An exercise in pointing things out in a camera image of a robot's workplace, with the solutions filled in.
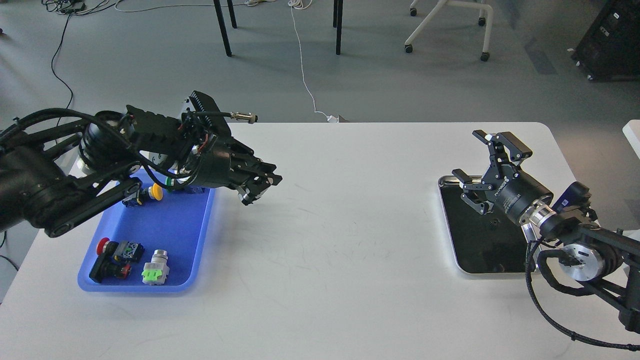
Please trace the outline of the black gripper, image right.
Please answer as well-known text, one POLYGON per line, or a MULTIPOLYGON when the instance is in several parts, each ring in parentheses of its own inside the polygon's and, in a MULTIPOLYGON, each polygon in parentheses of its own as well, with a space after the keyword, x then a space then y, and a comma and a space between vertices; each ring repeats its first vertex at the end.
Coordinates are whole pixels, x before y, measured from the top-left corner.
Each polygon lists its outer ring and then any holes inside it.
POLYGON ((522 215, 535 201, 550 204, 553 193, 521 169, 521 162, 533 155, 524 142, 509 131, 490 134, 477 129, 472 134, 487 146, 489 167, 482 178, 452 170, 467 205, 481 215, 500 211, 512 223, 521 224, 522 215))

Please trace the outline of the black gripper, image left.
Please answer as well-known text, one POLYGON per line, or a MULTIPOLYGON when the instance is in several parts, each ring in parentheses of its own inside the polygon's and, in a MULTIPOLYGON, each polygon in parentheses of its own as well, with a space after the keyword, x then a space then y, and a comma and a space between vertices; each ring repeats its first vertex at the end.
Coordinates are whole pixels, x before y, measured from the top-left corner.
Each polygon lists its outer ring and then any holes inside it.
POLYGON ((275 173, 276 168, 275 164, 259 161, 244 143, 217 143, 201 157, 192 184, 236 190, 241 203, 247 206, 258 200, 269 186, 277 186, 282 181, 282 176, 275 173))

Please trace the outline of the black robot arm, image left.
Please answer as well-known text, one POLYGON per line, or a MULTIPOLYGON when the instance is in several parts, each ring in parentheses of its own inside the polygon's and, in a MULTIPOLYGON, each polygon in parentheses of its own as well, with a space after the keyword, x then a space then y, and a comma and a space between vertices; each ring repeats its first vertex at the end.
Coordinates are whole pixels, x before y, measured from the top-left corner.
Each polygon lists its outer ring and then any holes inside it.
POLYGON ((227 121, 256 123, 251 112, 222 111, 193 91, 179 117, 128 105, 87 114, 47 108, 1 132, 1 230, 26 222, 55 238, 123 200, 142 200, 142 170, 161 189, 228 188, 245 205, 282 177, 233 136, 227 121))

